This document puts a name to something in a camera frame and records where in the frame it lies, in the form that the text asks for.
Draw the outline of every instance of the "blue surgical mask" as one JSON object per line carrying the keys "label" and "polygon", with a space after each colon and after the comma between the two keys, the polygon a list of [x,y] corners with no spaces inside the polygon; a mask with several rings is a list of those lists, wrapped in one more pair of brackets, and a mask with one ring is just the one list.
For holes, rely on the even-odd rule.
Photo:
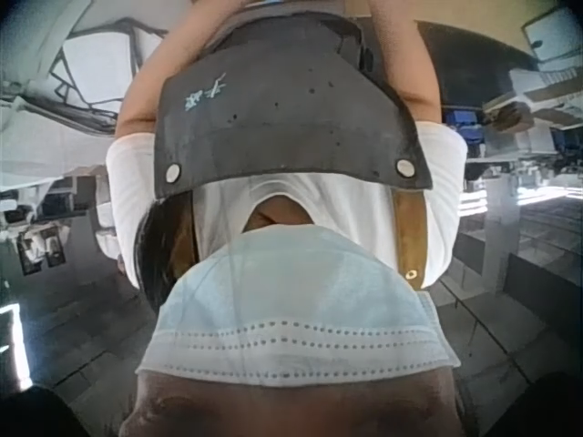
{"label": "blue surgical mask", "polygon": [[271,226],[194,266],[137,372],[299,387],[460,365],[428,293],[325,228]]}

